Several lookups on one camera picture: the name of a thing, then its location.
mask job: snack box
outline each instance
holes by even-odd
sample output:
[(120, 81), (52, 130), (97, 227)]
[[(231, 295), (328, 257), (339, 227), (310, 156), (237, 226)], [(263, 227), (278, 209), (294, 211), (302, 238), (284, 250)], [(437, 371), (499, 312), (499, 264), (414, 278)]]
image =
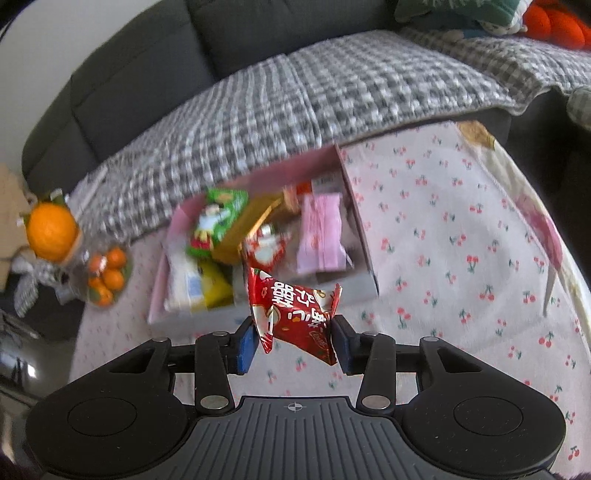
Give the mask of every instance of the snack box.
[[(353, 198), (342, 155), (336, 145), (292, 156), (284, 161), (257, 169), (235, 180), (223, 183), (220, 187), (242, 189), (248, 191), (250, 196), (256, 196), (276, 193), (285, 186), (301, 184), (336, 170), (341, 171), (347, 195)], [(368, 254), (367, 241), (359, 211), (355, 202), (352, 203), (355, 225), (351, 225), (351, 227), (357, 230), (362, 245), (362, 248), (354, 252), (348, 252), (354, 267), (346, 272), (318, 274), (322, 278), (319, 284), (304, 284), (307, 287), (332, 290), (335, 284), (339, 283), (343, 287), (341, 306), (371, 300), (378, 296), (378, 286)], [(177, 207), (168, 228), (167, 240), (176, 238), (179, 235), (188, 235), (194, 229), (204, 205), (205, 193), (202, 193), (186, 200)], [(192, 313), (167, 312), (164, 309), (164, 300), (168, 293), (168, 273), (168, 259), (165, 249), (163, 249), (148, 314), (148, 324), (155, 332), (171, 337), (205, 335), (219, 330), (233, 332), (244, 318), (250, 315), (250, 306), (247, 302)]]

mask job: green snack package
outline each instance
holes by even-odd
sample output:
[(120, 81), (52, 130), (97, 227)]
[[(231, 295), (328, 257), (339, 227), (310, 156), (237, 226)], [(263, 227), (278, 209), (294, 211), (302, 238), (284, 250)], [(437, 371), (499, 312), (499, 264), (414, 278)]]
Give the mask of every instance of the green snack package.
[(211, 189), (206, 201), (187, 247), (187, 252), (197, 258), (212, 256), (214, 247), (244, 210), (248, 193), (244, 190)]

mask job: black plastic surface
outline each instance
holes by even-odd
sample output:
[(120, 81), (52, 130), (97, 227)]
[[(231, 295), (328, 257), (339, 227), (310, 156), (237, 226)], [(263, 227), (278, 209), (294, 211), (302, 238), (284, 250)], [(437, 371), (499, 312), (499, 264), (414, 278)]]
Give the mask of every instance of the black plastic surface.
[[(39, 463), (69, 478), (496, 480), (546, 478), (566, 425), (545, 396), (447, 342), (418, 346), (332, 324), (343, 370), (364, 372), (348, 399), (243, 398), (227, 375), (248, 369), (250, 317), (194, 346), (137, 347), (40, 402), (27, 422)], [(194, 371), (195, 406), (170, 393)], [(397, 371), (419, 394), (396, 406)]]

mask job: metal screw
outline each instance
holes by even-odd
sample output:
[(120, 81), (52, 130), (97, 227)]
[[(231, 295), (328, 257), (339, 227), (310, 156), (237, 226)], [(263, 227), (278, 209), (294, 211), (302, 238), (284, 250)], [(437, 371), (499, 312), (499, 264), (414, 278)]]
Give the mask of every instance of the metal screw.
[(208, 410), (221, 410), (229, 405), (230, 401), (221, 395), (208, 395), (201, 399), (201, 406)]
[(372, 410), (383, 410), (388, 408), (391, 402), (382, 395), (368, 395), (361, 403), (364, 407), (371, 408)]

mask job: cherry print tablecloth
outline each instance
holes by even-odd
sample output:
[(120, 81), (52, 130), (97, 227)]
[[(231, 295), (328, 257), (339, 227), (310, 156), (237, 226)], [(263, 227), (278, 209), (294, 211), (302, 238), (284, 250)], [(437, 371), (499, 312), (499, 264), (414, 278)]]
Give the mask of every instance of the cherry print tablecloth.
[[(346, 169), (381, 296), (339, 313), (358, 331), (398, 343), (442, 337), (547, 395), (567, 422), (554, 470), (591, 470), (588, 289), (505, 151), (479, 124), (448, 122), (351, 145)], [(85, 311), (71, 379), (152, 336), (145, 318), (163, 237), (159, 231), (133, 245), (134, 273), (113, 308)], [(399, 376), (404, 403), (416, 386), (412, 375)], [(277, 340), (270, 354), (259, 349), (248, 375), (230, 379), (237, 400), (349, 395), (355, 402), (360, 383)], [(175, 394), (192, 403), (192, 390), (191, 376), (179, 375)]]

